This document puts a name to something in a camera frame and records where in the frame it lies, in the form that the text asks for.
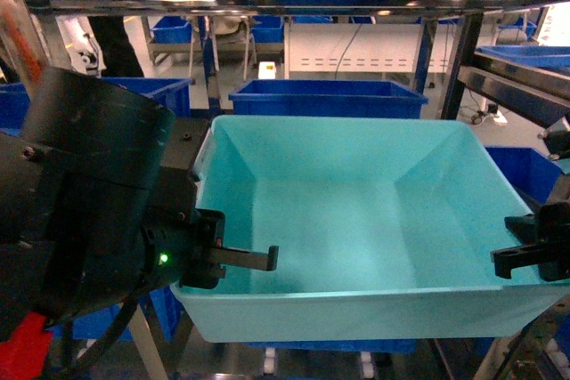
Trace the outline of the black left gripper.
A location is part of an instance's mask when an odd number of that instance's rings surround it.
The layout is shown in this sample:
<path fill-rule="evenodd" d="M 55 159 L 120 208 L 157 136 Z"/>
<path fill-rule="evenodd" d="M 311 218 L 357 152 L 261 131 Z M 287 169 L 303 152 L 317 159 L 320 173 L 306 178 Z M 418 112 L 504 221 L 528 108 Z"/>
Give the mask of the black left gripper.
<path fill-rule="evenodd" d="M 173 283 L 213 289 L 225 274 L 220 264 L 257 271 L 277 269 L 278 246 L 270 246 L 266 253 L 214 247 L 216 239 L 223 236 L 224 215 L 196 207 L 198 186 L 193 174 L 209 127 L 210 123 L 200 118 L 174 122 L 142 218 L 148 289 Z"/>

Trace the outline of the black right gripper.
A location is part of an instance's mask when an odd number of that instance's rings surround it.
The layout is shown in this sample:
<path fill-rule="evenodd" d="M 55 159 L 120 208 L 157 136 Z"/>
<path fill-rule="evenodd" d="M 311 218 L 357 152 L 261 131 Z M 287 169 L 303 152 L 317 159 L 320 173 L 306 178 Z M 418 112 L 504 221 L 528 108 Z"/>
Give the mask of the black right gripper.
<path fill-rule="evenodd" d="M 536 266 L 541 279 L 569 279 L 569 203 L 548 203 L 534 214 L 508 216 L 507 230 L 520 246 L 491 252 L 495 275 L 511 279 L 515 269 Z"/>

